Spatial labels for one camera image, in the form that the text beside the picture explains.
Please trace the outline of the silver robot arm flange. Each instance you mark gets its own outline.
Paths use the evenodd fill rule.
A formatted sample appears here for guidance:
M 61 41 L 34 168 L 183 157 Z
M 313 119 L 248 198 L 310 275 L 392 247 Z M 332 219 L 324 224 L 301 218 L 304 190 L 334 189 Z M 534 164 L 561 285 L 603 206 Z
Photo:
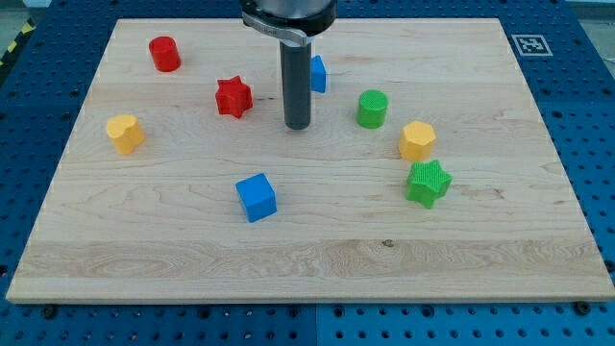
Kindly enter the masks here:
M 306 47 L 336 19 L 336 0 L 240 0 L 245 26 L 290 47 Z

